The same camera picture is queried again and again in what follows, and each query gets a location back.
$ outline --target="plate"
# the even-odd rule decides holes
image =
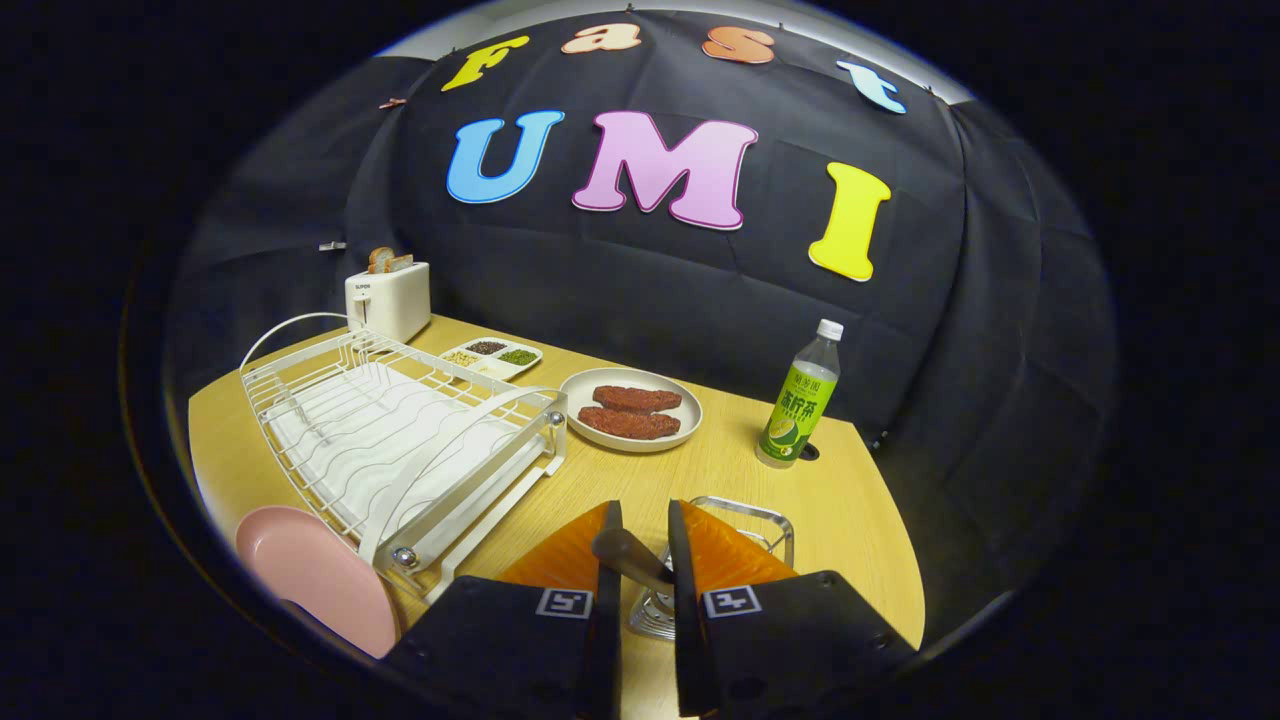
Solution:
[[[236,553],[276,597],[374,657],[396,644],[381,579],[323,520],[296,507],[259,507],[236,529]]]
[[[472,347],[476,343],[481,342],[492,342],[500,345],[502,347],[488,354],[468,350],[468,347]],[[534,359],[530,360],[529,363],[525,363],[524,365],[516,365],[515,363],[504,363],[502,360],[502,356],[513,350],[524,350],[526,352],[532,352]],[[480,373],[481,375],[499,380],[509,380],[511,378],[515,378],[520,373],[524,373],[525,370],[532,368],[534,365],[538,364],[539,360],[543,359],[541,350],[538,350],[536,347],[525,345],[522,342],[515,342],[500,337],[477,337],[475,340],[468,340],[457,347],[451,347],[445,350],[439,355],[439,357],[444,360],[448,359],[448,356],[453,355],[454,352],[457,352],[462,357],[467,357],[471,360],[471,364],[468,365],[462,365],[462,363],[457,363],[458,365],[462,365],[468,370]]]
[[[599,402],[591,400],[591,393],[594,393],[595,388],[599,386],[666,389],[680,395],[684,398],[680,407],[662,411],[663,415],[671,415],[672,418],[680,420],[680,432],[658,439],[630,439],[602,433],[600,430],[584,424],[577,419],[577,413],[582,407],[600,406]],[[703,405],[698,402],[694,393],[689,392],[684,386],[675,380],[653,373],[646,373],[644,370],[632,370],[630,368],[596,368],[594,370],[582,370],[581,373],[571,375],[567,380],[564,380],[564,384],[561,386],[561,392],[567,396],[568,424],[577,432],[577,434],[595,442],[596,445],[603,445],[604,447],[625,452],[658,452],[662,450],[669,450],[689,439],[689,437],[694,434],[694,430],[698,429],[698,425],[703,421]]]

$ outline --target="light blue letter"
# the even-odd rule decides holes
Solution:
[[[458,131],[458,146],[449,163],[449,176],[445,186],[449,195],[462,202],[497,202],[520,192],[534,179],[538,161],[543,158],[543,146],[552,126],[564,119],[559,110],[539,110],[526,113],[516,120],[524,128],[520,145],[516,146],[516,159],[506,173],[486,178],[480,174],[480,163],[489,147],[489,140],[503,122],[498,118],[479,120]]]
[[[884,108],[890,113],[897,113],[900,115],[906,114],[905,105],[884,94],[886,90],[897,92],[897,88],[893,87],[892,83],[881,79],[881,77],[876,74],[876,70],[855,65],[852,63],[846,63],[844,60],[836,60],[836,64],[849,70],[849,74],[854,78],[854,87],[858,88],[858,92],[863,94],[863,97],[870,100],[881,108]]]

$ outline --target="pink plate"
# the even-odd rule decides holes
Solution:
[[[259,507],[236,529],[236,552],[276,597],[301,605],[351,644],[374,657],[396,644],[396,616],[378,573],[315,515]]]

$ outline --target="bottle label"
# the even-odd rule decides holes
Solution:
[[[760,450],[786,462],[799,457],[835,391],[835,380],[806,375],[792,365],[769,415],[769,424],[760,434]]]

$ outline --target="bottle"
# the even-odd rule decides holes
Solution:
[[[790,468],[818,425],[840,379],[836,343],[845,333],[840,323],[818,323],[818,337],[796,355],[782,383],[769,424],[760,433],[755,456],[769,468]]]

